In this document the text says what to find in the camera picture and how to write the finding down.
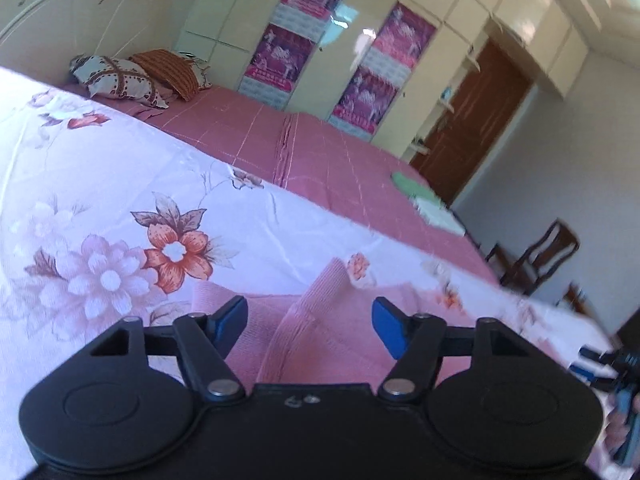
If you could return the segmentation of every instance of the orange flower print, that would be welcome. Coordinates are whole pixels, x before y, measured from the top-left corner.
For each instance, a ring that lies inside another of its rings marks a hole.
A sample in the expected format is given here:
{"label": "orange flower print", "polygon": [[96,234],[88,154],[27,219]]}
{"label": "orange flower print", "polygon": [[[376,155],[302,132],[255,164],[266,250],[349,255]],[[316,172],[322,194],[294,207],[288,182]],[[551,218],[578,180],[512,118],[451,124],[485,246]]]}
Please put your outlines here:
{"label": "orange flower print", "polygon": [[370,263],[367,257],[362,253],[355,253],[347,263],[347,272],[351,279],[358,281],[367,275]]}
{"label": "orange flower print", "polygon": [[145,268],[158,273],[157,285],[165,294],[178,290],[188,274],[198,280],[208,280],[213,267],[205,257],[209,237],[201,231],[189,231],[182,236],[169,225],[152,224],[148,229],[153,249],[145,249]]}
{"label": "orange flower print", "polygon": [[70,130],[77,130],[78,128],[84,128],[85,126],[102,126],[102,124],[107,121],[110,121],[110,118],[106,115],[92,112],[90,114],[82,115],[79,119],[69,119],[66,127]]}
{"label": "orange flower print", "polygon": [[462,310],[462,300],[460,299],[460,295],[456,288],[451,286],[449,283],[447,283],[447,286],[444,288],[443,302],[447,308]]}
{"label": "orange flower print", "polygon": [[178,290],[186,274],[208,280],[213,266],[233,269],[231,259],[238,254],[226,248],[220,237],[210,238],[200,230],[206,209],[181,213],[170,196],[154,193],[156,211],[132,211],[135,221],[147,228],[153,248],[145,249],[145,269],[155,269],[158,286],[165,294]]}

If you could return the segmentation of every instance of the pink fabric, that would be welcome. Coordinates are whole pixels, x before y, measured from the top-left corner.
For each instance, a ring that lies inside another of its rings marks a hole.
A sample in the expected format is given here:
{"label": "pink fabric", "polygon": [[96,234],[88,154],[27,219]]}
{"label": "pink fabric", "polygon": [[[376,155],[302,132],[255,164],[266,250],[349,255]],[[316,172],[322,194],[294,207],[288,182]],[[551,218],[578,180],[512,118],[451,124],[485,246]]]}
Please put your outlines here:
{"label": "pink fabric", "polygon": [[[72,94],[84,97],[85,99],[91,98],[86,86],[81,84],[66,85],[63,86],[62,89],[66,92],[71,92]],[[166,88],[164,90],[159,88],[159,93],[167,103],[170,103],[172,102],[172,94],[174,92],[169,89],[169,93],[167,93],[166,90]],[[128,116],[135,117],[141,121],[146,121],[149,118],[160,115],[166,111],[166,108],[152,108],[151,106],[143,105],[142,103],[133,101],[132,99],[109,99],[108,97],[95,95],[92,100],[99,102],[101,105],[105,105],[109,108],[122,112],[123,114],[127,114]]]}
{"label": "pink fabric", "polygon": [[286,118],[284,112],[214,86],[188,103],[173,102],[164,114],[146,122],[207,155],[272,182]]}
{"label": "pink fabric", "polygon": [[468,237],[425,224],[396,189],[391,181],[395,171],[424,181],[407,163],[302,113],[292,115],[281,144],[278,186],[497,283]]}
{"label": "pink fabric", "polygon": [[[235,295],[198,282],[194,312],[215,312]],[[332,260],[302,296],[244,295],[249,321],[227,363],[242,384],[369,383],[374,389],[394,365],[371,325],[371,304],[385,296],[407,314],[429,312],[456,326],[473,326],[409,285],[359,289],[340,260]],[[438,381],[468,368],[469,358],[446,358]]]}
{"label": "pink fabric", "polygon": [[[100,102],[124,113],[129,112],[121,108],[137,105]],[[289,115],[214,86],[188,103],[173,102],[161,115],[137,118],[337,215],[497,283],[468,238],[425,224],[391,182],[394,171],[422,180],[417,171],[311,115]]]}

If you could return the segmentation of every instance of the floral bedsheet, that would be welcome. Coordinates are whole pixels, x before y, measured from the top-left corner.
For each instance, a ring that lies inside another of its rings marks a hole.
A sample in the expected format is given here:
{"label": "floral bedsheet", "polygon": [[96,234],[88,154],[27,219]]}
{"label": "floral bedsheet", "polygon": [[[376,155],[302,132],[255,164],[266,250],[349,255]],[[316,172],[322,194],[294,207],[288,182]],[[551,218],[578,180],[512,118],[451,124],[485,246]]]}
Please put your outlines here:
{"label": "floral bedsheet", "polygon": [[565,365],[608,348],[589,320],[525,301],[262,182],[148,124],[0,68],[0,478],[33,459],[21,399],[126,315],[167,324],[197,280],[301,294],[335,257],[358,286],[410,282],[497,316]]}

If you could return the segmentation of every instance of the pink flower print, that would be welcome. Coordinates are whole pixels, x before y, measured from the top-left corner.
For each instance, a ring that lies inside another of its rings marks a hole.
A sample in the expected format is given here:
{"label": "pink flower print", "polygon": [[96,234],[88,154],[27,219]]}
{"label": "pink flower print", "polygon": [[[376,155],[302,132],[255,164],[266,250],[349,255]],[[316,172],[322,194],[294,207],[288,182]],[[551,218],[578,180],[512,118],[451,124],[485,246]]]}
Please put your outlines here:
{"label": "pink flower print", "polygon": [[248,187],[249,189],[264,188],[261,178],[236,169],[233,170],[231,181],[236,189],[242,189],[243,187]]}
{"label": "pink flower print", "polygon": [[34,108],[42,108],[43,106],[48,105],[54,96],[55,94],[53,93],[53,90],[49,89],[46,92],[40,92],[39,94],[34,95],[28,104]]}
{"label": "pink flower print", "polygon": [[110,121],[106,115],[97,114],[92,112],[90,114],[83,114],[79,119],[71,119],[66,125],[70,130],[75,130],[77,128],[82,128],[84,126],[102,126],[103,123]]}
{"label": "pink flower print", "polygon": [[36,202],[23,220],[11,226],[11,232],[18,235],[14,254],[31,257],[39,248],[52,256],[66,253],[68,247],[63,232],[71,224],[73,216],[72,211]]}
{"label": "pink flower print", "polygon": [[356,282],[361,280],[367,275],[367,269],[369,269],[370,263],[367,257],[362,253],[356,253],[349,258],[347,263],[347,272],[351,276],[352,280]]}
{"label": "pink flower print", "polygon": [[122,316],[140,316],[148,323],[148,308],[166,299],[156,285],[158,273],[145,269],[142,248],[123,241],[108,243],[89,235],[79,253],[56,259],[61,280],[51,280],[40,293],[42,305],[53,311],[53,333],[69,340],[84,334],[90,340]]}

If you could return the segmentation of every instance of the patterned pillow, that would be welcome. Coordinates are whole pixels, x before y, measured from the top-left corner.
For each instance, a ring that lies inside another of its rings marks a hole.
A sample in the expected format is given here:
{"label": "patterned pillow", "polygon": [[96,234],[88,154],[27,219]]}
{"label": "patterned pillow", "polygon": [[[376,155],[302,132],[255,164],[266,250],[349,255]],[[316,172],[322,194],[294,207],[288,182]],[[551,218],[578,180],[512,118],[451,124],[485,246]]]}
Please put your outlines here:
{"label": "patterned pillow", "polygon": [[211,88],[211,83],[209,82],[209,78],[207,77],[207,71],[210,68],[209,63],[200,59],[199,57],[195,57],[193,54],[189,52],[176,52],[178,56],[187,60],[189,65],[191,66],[191,70],[196,76],[198,80],[198,85],[200,90],[206,90],[207,88]]}
{"label": "patterned pillow", "polygon": [[70,69],[76,79],[87,86],[91,97],[135,99],[155,108],[168,108],[153,80],[133,62],[104,56],[77,56],[71,60]]}
{"label": "patterned pillow", "polygon": [[190,64],[168,50],[158,49],[134,54],[130,58],[146,72],[167,83],[185,101],[190,101],[200,90],[198,80]]}

